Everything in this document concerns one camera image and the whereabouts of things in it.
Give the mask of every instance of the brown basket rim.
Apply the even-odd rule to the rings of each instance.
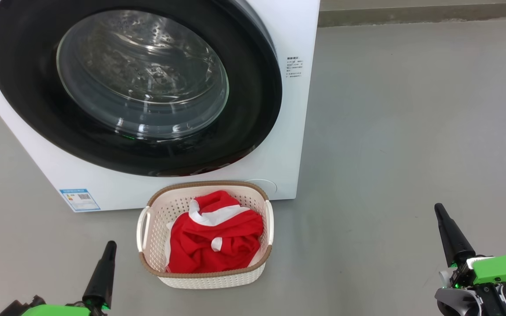
[[[153,202],[162,194],[169,192],[171,190],[177,190],[177,189],[183,189],[183,188],[193,188],[193,187],[209,187],[209,186],[239,186],[239,187],[249,187],[261,194],[263,196],[263,199],[265,201],[269,200],[269,197],[263,191],[263,189],[259,188],[259,186],[249,183],[249,182],[243,182],[243,181],[201,181],[201,182],[189,182],[189,183],[180,183],[180,184],[173,184],[172,186],[165,187],[154,194],[151,199],[149,200],[147,206],[151,207]],[[139,253],[140,261],[142,262],[142,265],[148,272],[153,274],[154,276],[158,276],[160,278],[177,278],[177,279],[195,279],[195,278],[214,278],[214,277],[226,277],[226,276],[232,276],[235,274],[242,274],[251,272],[253,270],[257,270],[260,266],[265,264],[269,256],[271,255],[271,251],[273,249],[273,246],[270,244],[267,246],[267,250],[265,251],[265,254],[253,266],[248,266],[247,268],[237,269],[237,270],[229,270],[229,271],[222,271],[222,272],[210,272],[210,273],[169,273],[169,272],[159,272],[157,270],[154,270],[151,266],[149,266],[146,256],[143,252]]]

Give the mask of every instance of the basket handle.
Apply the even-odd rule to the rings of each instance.
[[[273,244],[275,239],[275,216],[273,215],[273,206],[269,200],[265,201],[265,208],[267,209],[267,226],[269,226],[269,244]]]
[[[149,218],[151,217],[151,213],[149,212],[149,210],[151,210],[151,207],[149,206],[146,206],[142,210],[138,218],[138,226],[136,226],[136,246],[138,247],[139,252],[143,252],[146,249],[147,235],[150,222]]]

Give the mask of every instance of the washing machine door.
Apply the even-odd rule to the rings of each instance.
[[[229,0],[2,0],[0,90],[66,152],[144,176],[243,158],[282,97],[267,32]]]

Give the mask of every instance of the washing machine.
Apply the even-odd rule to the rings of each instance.
[[[205,180],[295,198],[318,11],[0,0],[0,116],[75,212]]]

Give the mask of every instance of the wall baseboard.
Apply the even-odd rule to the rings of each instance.
[[[484,21],[506,18],[506,4],[320,11],[318,27]]]

